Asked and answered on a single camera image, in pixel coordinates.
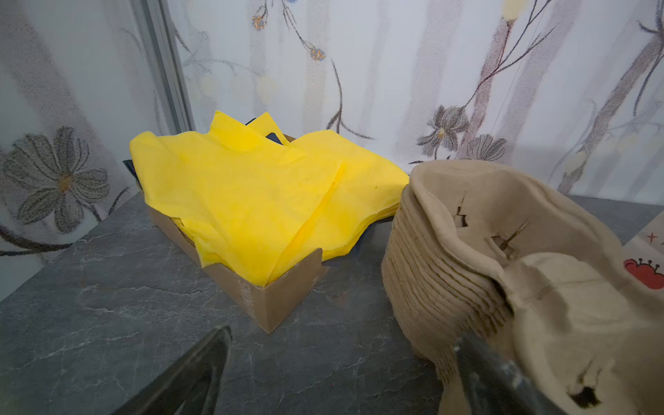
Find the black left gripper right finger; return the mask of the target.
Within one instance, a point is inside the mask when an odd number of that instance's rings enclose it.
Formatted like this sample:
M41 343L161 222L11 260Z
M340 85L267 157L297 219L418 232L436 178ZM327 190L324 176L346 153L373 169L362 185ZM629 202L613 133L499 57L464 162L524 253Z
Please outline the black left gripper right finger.
M466 332L455 344L463 394L472 414L562 414L563 411L487 342Z

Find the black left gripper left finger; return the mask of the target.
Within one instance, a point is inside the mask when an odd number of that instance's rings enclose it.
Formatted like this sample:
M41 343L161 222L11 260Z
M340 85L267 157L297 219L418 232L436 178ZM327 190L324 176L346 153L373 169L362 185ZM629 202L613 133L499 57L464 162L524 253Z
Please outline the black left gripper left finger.
M213 414L233 342L228 326L211 330L116 414Z

